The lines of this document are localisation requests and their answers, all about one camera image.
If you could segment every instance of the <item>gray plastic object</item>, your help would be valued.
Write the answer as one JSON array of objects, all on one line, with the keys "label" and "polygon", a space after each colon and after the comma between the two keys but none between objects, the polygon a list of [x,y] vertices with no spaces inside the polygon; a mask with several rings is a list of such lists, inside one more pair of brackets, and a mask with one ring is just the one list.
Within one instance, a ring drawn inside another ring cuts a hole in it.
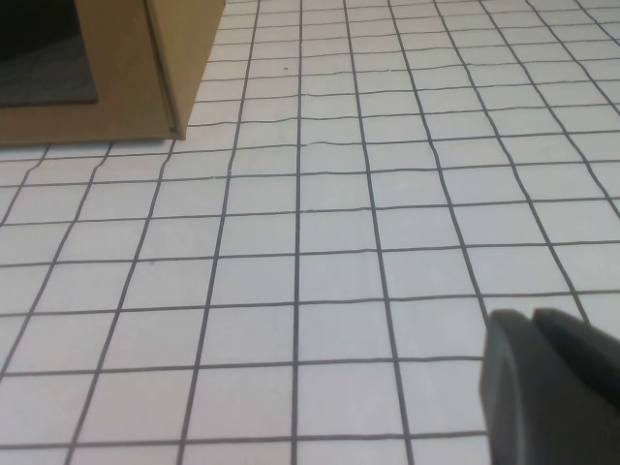
[{"label": "gray plastic object", "polygon": [[579,320],[494,312],[480,396],[494,465],[620,464],[620,342]]}]

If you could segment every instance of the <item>cardboard box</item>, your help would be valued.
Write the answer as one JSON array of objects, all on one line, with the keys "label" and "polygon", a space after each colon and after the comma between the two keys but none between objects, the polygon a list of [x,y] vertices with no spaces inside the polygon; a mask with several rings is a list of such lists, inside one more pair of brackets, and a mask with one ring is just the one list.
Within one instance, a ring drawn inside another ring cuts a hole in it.
[{"label": "cardboard box", "polygon": [[224,0],[76,0],[96,99],[0,108],[0,143],[184,139]]}]

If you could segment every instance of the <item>dark opening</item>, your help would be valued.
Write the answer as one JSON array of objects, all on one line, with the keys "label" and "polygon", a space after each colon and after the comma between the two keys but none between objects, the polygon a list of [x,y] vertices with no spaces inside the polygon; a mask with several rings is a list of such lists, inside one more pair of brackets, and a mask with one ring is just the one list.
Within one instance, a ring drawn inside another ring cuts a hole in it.
[{"label": "dark opening", "polygon": [[0,107],[95,102],[74,0],[0,0]]}]

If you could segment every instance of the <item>grid floor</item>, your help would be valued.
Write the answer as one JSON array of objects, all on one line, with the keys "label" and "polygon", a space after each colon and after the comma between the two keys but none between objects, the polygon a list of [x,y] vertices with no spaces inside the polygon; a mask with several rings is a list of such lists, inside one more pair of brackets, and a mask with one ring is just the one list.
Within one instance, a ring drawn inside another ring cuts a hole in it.
[{"label": "grid floor", "polygon": [[186,140],[3,149],[0,464],[488,464],[491,310],[620,335],[619,39],[230,1]]}]

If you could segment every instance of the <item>black grid line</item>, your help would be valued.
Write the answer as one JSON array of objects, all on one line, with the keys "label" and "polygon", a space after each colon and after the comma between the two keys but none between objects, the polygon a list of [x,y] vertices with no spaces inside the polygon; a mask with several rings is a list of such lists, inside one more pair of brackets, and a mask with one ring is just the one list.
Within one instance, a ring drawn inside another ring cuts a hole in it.
[{"label": "black grid line", "polygon": [[38,162],[31,168],[29,168],[26,173],[24,174],[23,178],[21,179],[21,182],[19,183],[19,185],[17,185],[17,190],[15,191],[13,198],[11,199],[11,202],[9,203],[9,206],[7,207],[7,211],[5,212],[4,216],[2,217],[2,220],[0,220],[0,228],[2,228],[6,223],[7,220],[9,219],[9,215],[11,215],[11,211],[13,210],[14,205],[17,202],[17,197],[19,197],[19,194],[21,193],[23,187],[26,185],[26,182],[28,182],[28,176],[30,175],[30,173],[35,170],[36,168],[38,168],[41,163],[44,161],[44,159],[46,158],[47,153],[49,152],[50,149],[50,145],[48,145],[46,147],[46,150],[44,151],[43,155],[36,159],[38,160]]},{"label": "black grid line", "polygon": [[[461,208],[460,205],[455,204],[455,208]],[[439,208],[449,208],[446,204]],[[371,211],[371,207],[367,207],[363,211]],[[593,240],[573,240],[573,241],[550,241],[549,244],[553,247],[569,247],[579,245],[615,245],[620,244],[620,239],[593,239]],[[439,251],[439,250],[462,250],[462,249],[511,249],[519,247],[538,247],[547,246],[547,242],[512,242],[512,243],[473,243],[463,245],[435,245],[435,246],[419,246],[419,247],[383,247],[382,252],[420,252],[420,251]],[[322,250],[322,251],[308,251],[308,252],[278,252],[278,253],[254,253],[254,254],[228,254],[228,255],[205,255],[205,256],[186,256],[186,257],[149,257],[147,259],[138,259],[138,264],[155,264],[160,262],[201,262],[205,260],[214,260],[216,257],[218,260],[238,260],[238,259],[273,259],[273,258],[286,258],[286,257],[317,257],[328,255],[353,255],[364,253],[376,253],[378,249],[364,248],[364,249],[342,249],[342,250]],[[32,263],[2,263],[0,269],[3,268],[25,268],[28,266],[50,266],[57,264],[131,264],[132,259],[92,259],[92,260],[58,260],[54,262],[32,262]]]},{"label": "black grid line", "polygon": [[[486,7],[483,5],[482,2],[480,2],[481,7],[487,12]],[[437,9],[437,12],[441,15],[439,8],[437,7],[437,3],[435,2],[435,8]],[[552,112],[551,108],[548,106],[548,104],[546,103],[546,100],[544,99],[543,94],[540,92],[540,90],[538,89],[538,87],[536,86],[536,84],[534,83],[534,81],[532,80],[527,68],[523,65],[523,63],[519,60],[517,54],[514,52],[514,50],[512,49],[510,43],[508,42],[508,40],[506,39],[506,36],[504,35],[504,33],[502,32],[501,28],[497,25],[497,23],[495,22],[495,20],[493,19],[491,14],[488,14],[488,17],[490,18],[491,22],[493,23],[493,25],[495,26],[497,33],[502,37],[502,40],[504,41],[504,43],[507,45],[507,47],[509,48],[509,50],[511,51],[512,56],[514,57],[514,59],[517,61],[517,63],[519,64],[519,66],[523,69],[524,73],[526,74],[526,76],[528,77],[528,79],[530,79],[530,82],[532,82],[532,85],[535,87],[535,89],[538,91],[541,99],[545,102],[546,106],[547,106],[547,110],[549,110],[550,112]],[[444,23],[444,27],[446,27],[447,31],[448,28],[446,26],[446,23],[444,21],[444,19],[442,18],[442,22]],[[456,46],[456,44],[453,41],[453,37],[451,36],[451,33],[448,32],[449,36],[450,36],[450,40],[452,41],[452,44],[454,45],[454,51],[456,52],[456,54],[458,55],[459,59],[463,61],[462,55],[460,53],[460,51],[458,50],[458,47]],[[472,86],[474,87],[474,91],[476,92],[476,95],[480,101],[480,104],[482,105],[482,109],[484,111],[484,114],[486,116],[486,118],[488,119],[489,124],[491,125],[491,127],[493,128],[493,132],[497,137],[497,141],[499,142],[499,144],[502,147],[502,150],[504,151],[504,153],[506,154],[507,159],[510,161],[511,163],[511,169],[512,169],[512,173],[514,175],[514,179],[516,180],[517,184],[519,185],[519,188],[521,189],[521,192],[523,193],[523,195],[525,196],[525,199],[528,201],[528,205],[530,207],[530,211],[532,212],[532,215],[534,216],[534,220],[536,221],[542,237],[544,237],[544,241],[547,244],[548,250],[551,253],[553,260],[555,261],[558,269],[560,270],[560,272],[562,273],[562,276],[564,277],[564,280],[567,283],[567,286],[569,287],[569,289],[571,290],[571,294],[573,295],[573,299],[574,302],[579,310],[579,313],[581,315],[581,318],[583,319],[583,321],[586,324],[589,324],[590,321],[588,319],[587,314],[585,313],[585,310],[583,308],[583,305],[581,304],[581,300],[579,299],[579,295],[574,287],[573,284],[573,280],[571,279],[571,277],[569,276],[568,272],[566,271],[566,269],[564,268],[564,265],[562,264],[562,262],[560,261],[560,258],[557,255],[557,252],[555,250],[555,247],[553,247],[553,245],[551,244],[551,240],[549,239],[549,235],[546,232],[544,225],[543,225],[543,221],[541,220],[541,217],[539,216],[538,211],[536,210],[536,208],[534,207],[534,204],[532,203],[532,198],[529,194],[529,192],[527,191],[527,189],[525,188],[525,186],[523,185],[523,182],[521,180],[521,177],[518,173],[518,170],[514,164],[512,155],[510,154],[509,150],[506,148],[506,145],[504,144],[504,142],[501,140],[499,131],[497,129],[497,126],[495,125],[495,122],[493,121],[493,118],[489,115],[488,110],[486,109],[486,105],[483,101],[483,98],[480,94],[480,92],[478,91],[478,89],[476,88],[475,84],[474,84],[474,79],[472,78],[472,75],[469,71],[469,69],[466,67],[465,71],[467,73],[467,77],[470,80],[470,82],[472,82]],[[564,126],[562,126],[560,120],[557,118],[557,116],[555,116],[555,113],[552,113],[557,121],[558,124],[560,124],[560,127],[565,130]]]},{"label": "black grid line", "polygon": [[[381,287],[382,293],[384,297],[384,305],[386,309],[386,322],[387,322],[387,333],[389,336],[389,345],[391,349],[392,356],[392,365],[394,369],[394,377],[396,382],[396,392],[398,395],[398,404],[400,407],[400,417],[403,428],[403,433],[405,436],[410,435],[409,430],[409,417],[407,412],[407,404],[405,402],[405,392],[403,387],[403,379],[402,374],[400,372],[400,363],[398,363],[398,347],[396,345],[396,336],[394,333],[394,322],[391,314],[391,305],[389,301],[389,291],[388,291],[388,279],[386,278],[386,266],[384,264],[384,255],[381,245],[381,235],[379,233],[379,220],[377,218],[377,208],[375,207],[375,195],[373,191],[372,185],[372,174],[370,172],[370,159],[368,157],[368,149],[366,148],[366,136],[364,133],[364,123],[361,117],[361,102],[359,100],[358,94],[358,85],[357,85],[357,75],[356,75],[356,61],[353,53],[353,43],[351,39],[351,28],[349,25],[349,14],[347,12],[347,0],[342,0],[342,8],[344,10],[345,22],[347,26],[347,36],[349,39],[349,53],[351,56],[351,68],[353,70],[353,83],[354,90],[356,92],[356,106],[357,106],[357,116],[359,123],[359,133],[361,137],[361,148],[364,153],[364,164],[366,166],[366,184],[368,186],[368,198],[370,201],[370,213],[372,215],[372,225],[375,236],[375,245],[377,248],[377,261],[379,265],[379,274],[381,277]],[[407,462],[409,465],[414,465],[414,451],[410,441],[405,442],[405,451],[407,452]]]},{"label": "black grid line", "polygon": [[[583,289],[577,292],[579,295],[620,295],[620,289]],[[572,297],[570,291],[557,291],[547,293],[487,293],[482,294],[482,298],[527,298],[527,297]],[[426,300],[443,300],[443,299],[463,299],[478,298],[476,294],[441,294],[441,295],[416,295],[409,297],[391,297],[390,302],[420,302]],[[299,305],[348,305],[352,303],[372,303],[384,302],[382,297],[366,297],[366,298],[349,298],[340,300],[301,300]],[[213,304],[211,308],[264,308],[264,307],[293,307],[295,303],[292,301],[273,301],[263,303],[221,303]],[[140,308],[124,308],[123,313],[148,313],[170,310],[196,310],[202,309],[201,305],[177,305],[165,307],[140,307]],[[114,313],[115,309],[97,309],[97,310],[80,310],[80,311],[49,311],[42,313],[34,313],[32,318],[53,318],[65,315],[99,315]],[[0,314],[0,318],[22,317],[25,313],[6,313]]]},{"label": "black grid line", "polygon": [[[417,433],[405,436],[403,434],[336,434],[336,435],[304,435],[298,436],[300,442],[323,442],[323,441],[385,441],[385,440],[404,440],[411,442],[419,439],[453,439],[486,437],[485,431],[448,431]],[[206,444],[265,444],[265,443],[289,443],[290,436],[272,437],[246,437],[246,438],[209,438],[209,439],[188,439],[188,446]],[[122,447],[145,447],[145,446],[178,446],[180,442],[174,439],[151,440],[151,441],[115,441],[115,442],[85,442],[77,444],[79,449],[88,448],[122,448]],[[46,449],[65,449],[66,443],[46,443],[46,444],[15,444],[0,445],[0,450],[46,450]]]},{"label": "black grid line", "polygon": [[220,219],[220,225],[219,225],[218,232],[217,232],[217,239],[215,242],[215,250],[213,252],[213,261],[211,265],[211,274],[209,276],[208,290],[206,293],[206,300],[205,300],[204,307],[203,307],[201,333],[199,336],[199,343],[198,343],[198,347],[196,350],[196,361],[195,361],[194,369],[192,372],[192,381],[190,384],[189,394],[187,398],[187,407],[186,407],[185,416],[183,419],[183,428],[181,430],[181,440],[180,440],[180,444],[178,448],[178,454],[176,457],[177,465],[182,465],[183,463],[183,456],[185,454],[185,446],[187,444],[187,435],[189,432],[190,420],[192,416],[192,408],[194,406],[194,398],[196,396],[196,387],[198,384],[198,377],[200,374],[202,349],[204,347],[204,339],[206,337],[206,328],[208,325],[209,311],[211,309],[211,299],[213,297],[213,289],[215,287],[215,276],[217,274],[217,265],[219,262],[220,248],[222,246],[222,236],[224,233],[224,224],[225,224],[226,213],[228,209],[229,194],[230,194],[230,189],[231,189],[231,173],[233,170],[234,156],[236,155],[237,144],[239,141],[239,132],[241,130],[241,120],[243,118],[243,104],[245,102],[245,93],[248,88],[248,77],[250,76],[250,67],[252,64],[252,51],[254,48],[254,39],[256,37],[256,31],[257,31],[257,25],[259,22],[260,12],[261,12],[261,0],[258,0],[257,9],[256,9],[256,17],[254,19],[254,29],[252,31],[252,42],[250,44],[250,51],[249,51],[247,67],[245,71],[245,80],[243,82],[243,91],[241,93],[241,102],[239,104],[239,113],[238,113],[236,128],[234,132],[234,140],[232,143],[231,158],[228,164],[228,176],[226,178],[226,186],[224,188],[224,198],[222,200],[222,216]]},{"label": "black grid line", "polygon": [[577,6],[579,7],[579,9],[585,13],[586,16],[588,16],[590,19],[592,19],[594,21],[594,23],[599,27],[599,29],[601,29],[601,31],[603,31],[603,33],[608,36],[613,42],[615,42],[618,46],[620,46],[620,42],[618,42],[618,39],[615,38],[612,34],[609,33],[609,31],[607,31],[604,27],[603,24],[606,24],[604,22],[599,22],[595,17],[593,17],[592,15],[590,15],[590,13],[588,12],[588,10],[596,10],[595,7],[588,7],[588,9],[583,8],[583,5],[581,5],[581,3],[579,3],[579,0],[574,0],[574,2],[577,4]]},{"label": "black grid line", "polygon": [[[529,2],[529,0],[525,0],[525,3],[532,9],[532,11],[536,14],[536,16],[538,17],[538,19],[542,22],[542,24],[544,24],[544,26],[548,29],[548,31],[553,35],[553,37],[558,41],[558,43],[562,46],[562,48],[564,49],[564,51],[571,57],[571,59],[574,61],[574,63],[581,68],[581,71],[583,72],[583,74],[585,74],[586,76],[588,76],[588,79],[590,79],[590,82],[596,87],[597,91],[601,94],[601,96],[603,96],[603,98],[610,104],[611,109],[613,109],[615,111],[615,113],[620,116],[620,110],[618,109],[617,106],[613,105],[611,102],[611,99],[607,96],[607,94],[602,90],[602,88],[598,85],[598,83],[592,78],[592,76],[590,75],[590,73],[588,73],[588,70],[586,69],[585,66],[583,66],[581,64],[581,62],[579,60],[577,60],[574,55],[571,53],[571,51],[569,50],[569,48],[566,46],[566,44],[564,42],[562,42],[560,40],[560,38],[558,37],[558,35],[555,33],[555,31],[553,30],[553,28],[551,28],[546,21],[544,20],[544,18],[541,16],[541,14],[536,10],[536,8],[534,8],[532,6],[532,4]],[[562,130],[564,132],[566,132],[566,127],[562,124],[562,122],[560,121],[560,119],[555,115],[555,112],[551,109],[551,106],[548,104],[547,100],[544,98],[543,94],[540,92],[540,90],[538,89],[538,86],[532,81],[532,85],[534,86],[534,89],[538,92],[538,94],[541,96],[542,102],[544,103],[544,105],[547,107],[547,109],[549,110],[549,112],[551,113],[551,115],[556,119],[557,123],[560,125],[560,128],[562,128]],[[588,172],[590,173],[590,176],[592,177],[592,180],[596,183],[596,185],[599,187],[599,189],[601,189],[601,191],[604,194],[605,199],[607,200],[607,203],[609,203],[609,206],[611,206],[611,209],[613,210],[613,212],[616,214],[616,216],[618,217],[618,219],[620,220],[620,211],[618,210],[618,207],[616,206],[616,204],[611,201],[611,198],[609,197],[609,192],[607,191],[607,189],[605,188],[605,186],[603,185],[603,183],[599,180],[599,178],[596,176],[596,174],[594,173],[594,170],[592,170],[592,167],[590,166],[590,163],[587,159],[587,157],[583,154],[583,152],[581,151],[581,149],[577,146],[577,144],[574,142],[573,138],[566,135],[566,139],[569,141],[569,143],[571,144],[571,146],[574,148],[574,150],[579,154],[579,157],[581,157],[581,160],[583,160],[583,163],[585,163],[585,167],[586,169],[588,169]]]},{"label": "black grid line", "polygon": [[[97,174],[97,170],[99,169],[99,167],[103,163],[106,162],[106,159],[108,158],[108,154],[109,154],[110,151],[111,151],[111,144],[108,146],[108,151],[106,152],[106,155],[104,157],[102,157],[101,162],[99,162],[99,164],[91,172],[91,174],[90,174],[90,182],[92,182],[92,180],[95,178],[95,175]],[[30,170],[24,175],[24,178],[23,178],[24,182],[26,181],[26,179],[27,179],[29,174],[30,174]],[[63,234],[63,237],[62,237],[60,243],[58,244],[58,247],[56,247],[56,252],[54,253],[53,259],[52,259],[51,263],[49,264],[49,266],[47,268],[46,276],[45,276],[45,278],[43,280],[43,283],[41,284],[41,287],[39,288],[39,290],[37,292],[37,295],[35,296],[32,304],[30,305],[30,309],[29,309],[28,313],[26,314],[26,318],[24,319],[24,321],[21,324],[21,327],[19,329],[19,332],[17,333],[17,336],[15,338],[15,341],[14,341],[13,345],[11,346],[11,348],[9,349],[9,352],[7,353],[7,356],[6,356],[5,360],[4,360],[4,363],[2,364],[2,368],[0,369],[0,383],[4,379],[4,375],[7,372],[8,368],[9,368],[9,365],[11,364],[11,360],[13,359],[13,356],[14,356],[14,354],[16,352],[17,346],[21,342],[21,338],[23,337],[23,334],[26,331],[26,328],[28,327],[28,324],[30,323],[30,319],[32,317],[32,314],[35,312],[35,309],[37,308],[37,304],[39,303],[39,300],[41,300],[43,292],[45,291],[47,283],[49,282],[49,277],[51,276],[51,273],[53,272],[53,270],[54,270],[54,268],[55,268],[55,266],[56,266],[56,264],[58,262],[58,258],[60,257],[60,253],[62,252],[62,249],[63,249],[65,243],[67,242],[67,238],[69,237],[69,234],[71,233],[71,230],[73,229],[73,227],[76,225],[76,222],[78,221],[79,214],[81,213],[81,210],[84,207],[84,203],[86,202],[86,198],[88,197],[88,193],[90,192],[90,188],[91,188],[91,184],[86,185],[86,189],[84,189],[84,193],[83,193],[83,195],[81,197],[81,200],[79,201],[79,205],[77,206],[77,211],[76,211],[76,214],[74,216],[74,219],[69,224],[67,230],[65,230],[65,233]]]},{"label": "black grid line", "polygon": [[446,201],[448,203],[448,207],[449,207],[449,214],[450,214],[450,218],[452,221],[452,224],[454,226],[454,231],[456,232],[456,235],[458,237],[458,243],[459,243],[459,248],[461,250],[461,253],[463,255],[463,261],[465,262],[465,265],[467,266],[467,272],[469,273],[469,277],[470,277],[470,281],[472,283],[472,287],[476,293],[476,296],[478,298],[478,303],[480,306],[480,311],[482,313],[482,318],[484,319],[484,322],[486,323],[487,319],[488,319],[488,315],[486,312],[486,305],[484,303],[484,299],[481,296],[481,289],[480,286],[478,284],[478,280],[476,279],[476,274],[474,273],[474,268],[472,267],[472,262],[470,260],[469,257],[469,253],[467,252],[467,249],[465,248],[465,240],[463,238],[463,233],[460,229],[460,226],[458,225],[458,220],[456,219],[456,214],[454,212],[454,205],[452,203],[451,197],[450,197],[450,192],[448,191],[448,186],[446,184],[446,180],[444,178],[444,174],[443,174],[443,170],[442,170],[442,165],[441,165],[441,159],[439,157],[439,152],[437,151],[437,147],[435,146],[435,142],[431,136],[430,133],[430,128],[428,126],[428,121],[426,120],[426,116],[424,114],[424,110],[423,110],[423,106],[422,106],[422,101],[421,98],[419,96],[419,92],[418,89],[416,87],[416,80],[414,79],[414,74],[412,73],[412,69],[411,66],[409,65],[409,57],[407,56],[407,53],[405,51],[405,46],[403,45],[403,41],[402,41],[402,37],[400,36],[400,31],[398,29],[398,23],[396,21],[396,18],[394,16],[394,11],[393,8],[391,6],[391,3],[389,0],[387,0],[387,7],[389,8],[389,13],[391,15],[392,18],[392,23],[394,26],[394,31],[396,33],[396,38],[398,39],[398,44],[400,45],[400,49],[401,49],[401,53],[403,56],[403,60],[405,61],[405,64],[407,66],[408,72],[409,72],[409,81],[411,83],[412,89],[414,91],[414,96],[416,98],[416,104],[418,105],[418,109],[419,109],[419,114],[422,120],[422,125],[424,127],[424,132],[426,133],[426,137],[428,138],[428,143],[430,145],[430,148],[433,152],[433,157],[435,158],[435,165],[437,166],[437,173],[439,173],[439,180],[441,182],[442,185],[442,190],[444,192],[444,196],[446,197]]},{"label": "black grid line", "polygon": [[294,281],[293,281],[293,372],[291,395],[291,465],[297,465],[297,436],[299,428],[299,262],[301,247],[301,128],[302,128],[302,76],[303,76],[303,0],[299,0],[299,43],[297,45],[297,148],[295,154],[294,199]]},{"label": "black grid line", "polygon": [[[537,166],[540,164],[528,164],[524,166]],[[505,168],[508,165],[498,165],[496,168]],[[471,169],[478,167],[464,167],[464,169]],[[537,203],[559,203],[559,202],[600,202],[604,199],[604,197],[576,197],[569,199],[538,199],[532,200],[533,204]],[[620,196],[611,197],[613,201],[620,201]],[[526,200],[517,200],[517,201],[475,201],[475,202],[460,202],[455,203],[454,206],[458,207],[467,207],[467,206],[491,206],[491,205],[513,205],[527,203]],[[446,207],[445,203],[426,203],[426,204],[402,204],[402,205],[390,205],[390,206],[377,206],[377,211],[381,210],[394,210],[394,209],[407,209],[407,208],[437,208],[437,207]],[[370,207],[361,206],[354,208],[330,208],[330,209],[302,209],[302,214],[313,214],[313,213],[333,213],[333,212],[353,212],[353,211],[366,211],[370,210]],[[248,217],[248,216],[272,216],[272,215],[289,215],[295,214],[294,210],[284,210],[284,211],[267,211],[267,212],[259,212],[259,213],[227,213],[226,216],[229,217]],[[220,214],[204,214],[204,215],[178,215],[178,216],[153,216],[153,220],[186,220],[186,219],[197,219],[197,218],[220,218],[222,215]],[[97,220],[78,220],[78,223],[107,223],[107,222],[123,222],[123,221],[143,221],[146,218],[144,217],[131,217],[131,218],[107,218],[107,219],[97,219]],[[45,222],[24,222],[24,223],[11,223],[5,225],[4,228],[10,227],[18,227],[18,226],[39,226],[39,225],[66,225],[70,224],[71,221],[45,221]]]},{"label": "black grid line", "polygon": [[78,439],[79,439],[79,434],[81,433],[81,428],[84,426],[84,422],[86,421],[86,416],[88,414],[88,409],[90,408],[93,396],[95,394],[95,387],[97,386],[97,383],[99,382],[99,377],[101,374],[101,370],[104,366],[104,361],[106,359],[106,355],[108,354],[108,349],[109,349],[109,344],[111,342],[112,336],[114,335],[114,331],[116,329],[116,325],[118,324],[118,319],[120,318],[120,314],[122,312],[122,308],[123,308],[123,304],[125,302],[125,297],[127,296],[127,292],[129,291],[129,286],[132,280],[132,277],[134,275],[134,271],[136,270],[136,266],[138,264],[138,258],[140,256],[140,251],[142,249],[142,245],[144,243],[144,240],[146,239],[146,232],[148,230],[148,226],[150,223],[150,220],[153,216],[153,212],[155,210],[155,203],[157,202],[157,197],[159,195],[159,191],[161,188],[161,179],[164,177],[164,171],[166,170],[166,164],[168,163],[168,161],[170,160],[171,156],[172,156],[172,151],[174,150],[174,144],[175,142],[173,141],[172,144],[170,145],[170,150],[168,152],[168,156],[166,157],[166,159],[164,160],[164,162],[162,163],[161,167],[160,167],[160,171],[159,171],[159,177],[158,177],[158,182],[155,186],[155,189],[153,191],[153,197],[150,203],[150,207],[148,210],[148,215],[144,221],[144,226],[142,227],[142,232],[140,234],[140,238],[139,238],[139,242],[138,242],[138,246],[136,248],[136,252],[134,254],[134,259],[132,260],[132,264],[131,267],[129,268],[129,271],[127,273],[127,277],[125,278],[125,283],[123,285],[123,290],[121,292],[121,295],[118,299],[118,305],[116,307],[116,310],[114,311],[114,316],[112,318],[112,322],[109,326],[109,330],[108,330],[108,335],[106,337],[106,342],[104,343],[104,347],[101,351],[101,354],[99,356],[99,360],[97,362],[97,368],[95,370],[95,373],[93,375],[93,379],[91,381],[90,387],[88,389],[88,392],[86,394],[86,399],[84,401],[84,405],[83,408],[81,410],[81,413],[79,415],[79,419],[77,420],[77,425],[76,425],[76,429],[74,431],[71,443],[69,445],[69,449],[67,451],[67,456],[65,458],[65,465],[70,465],[71,461],[73,459],[74,456],[74,452],[76,449],[76,444],[78,443]]}]

